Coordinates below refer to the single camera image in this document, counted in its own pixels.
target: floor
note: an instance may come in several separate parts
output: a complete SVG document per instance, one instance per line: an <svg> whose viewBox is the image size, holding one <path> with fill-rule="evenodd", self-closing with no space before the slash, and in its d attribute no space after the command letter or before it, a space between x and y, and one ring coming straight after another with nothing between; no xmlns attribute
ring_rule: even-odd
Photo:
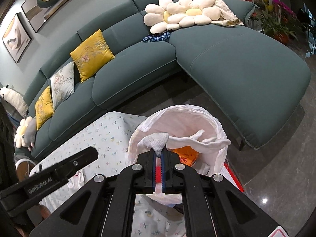
<svg viewBox="0 0 316 237"><path fill-rule="evenodd" d="M316 206L316 56L304 37L289 44L309 65L312 79L300 105L287 124L266 146L236 147L241 139L209 96L180 73L129 100L116 111L150 116L179 104L204 107L219 119L232 141L228 162L244 185L245 194L295 236Z"/></svg>

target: red strip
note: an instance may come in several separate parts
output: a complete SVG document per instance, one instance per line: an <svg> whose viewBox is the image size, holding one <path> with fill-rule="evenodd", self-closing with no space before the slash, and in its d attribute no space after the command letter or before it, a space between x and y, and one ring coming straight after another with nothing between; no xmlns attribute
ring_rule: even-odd
<svg viewBox="0 0 316 237"><path fill-rule="evenodd" d="M227 163L224 163L225 168L227 169L228 173L230 174L230 176L232 177L233 181L236 183L239 191L244 192L244 188L242 187L241 183L238 181L237 177L235 176L235 174L233 173L233 171L228 167Z"/></svg>

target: blue fuzzy cloth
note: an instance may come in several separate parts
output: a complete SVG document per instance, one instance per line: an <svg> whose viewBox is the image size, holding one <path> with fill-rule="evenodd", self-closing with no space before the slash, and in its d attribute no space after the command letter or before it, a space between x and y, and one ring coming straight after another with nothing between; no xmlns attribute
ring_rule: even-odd
<svg viewBox="0 0 316 237"><path fill-rule="evenodd" d="M170 32L166 31L161 34L148 35L143 39L143 42L166 42L170 38L170 34Z"/></svg>

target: sofa seat cushion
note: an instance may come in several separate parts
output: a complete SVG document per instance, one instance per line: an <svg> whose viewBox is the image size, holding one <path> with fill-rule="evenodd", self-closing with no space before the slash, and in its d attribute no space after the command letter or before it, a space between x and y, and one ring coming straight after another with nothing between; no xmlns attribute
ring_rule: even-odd
<svg viewBox="0 0 316 237"><path fill-rule="evenodd" d="M87 117L92 117L100 109L92 100L94 77L79 83L75 92L56 109L49 127L48 135L53 140L67 140L86 127Z"/></svg>
<svg viewBox="0 0 316 237"><path fill-rule="evenodd" d="M179 65L256 149L284 126L311 78L293 51L244 26L183 28L169 42Z"/></svg>
<svg viewBox="0 0 316 237"><path fill-rule="evenodd" d="M51 121L52 118L49 118L36 133L35 147L31 151L33 158L36 158L52 143L52 139L48 136L48 130L51 125Z"/></svg>
<svg viewBox="0 0 316 237"><path fill-rule="evenodd" d="M93 101L110 110L179 71L175 60L175 48L167 42L132 45L97 72L92 90Z"/></svg>

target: green sofa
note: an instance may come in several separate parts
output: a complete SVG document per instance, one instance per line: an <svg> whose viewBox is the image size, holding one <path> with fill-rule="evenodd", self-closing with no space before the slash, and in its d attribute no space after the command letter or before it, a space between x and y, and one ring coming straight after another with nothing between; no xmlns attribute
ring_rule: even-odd
<svg viewBox="0 0 316 237"><path fill-rule="evenodd" d="M244 22L254 4L224 0ZM35 115L35 103L50 77L71 61L70 52L101 29L115 59L75 92L37 132L32 156L41 160L101 115L162 79L184 70L217 103L244 140L255 149L286 123L310 81L306 63L294 52L245 26L182 28L169 42L144 43L149 28L144 9L158 0L129 0L93 19L44 64L24 99Z"/></svg>

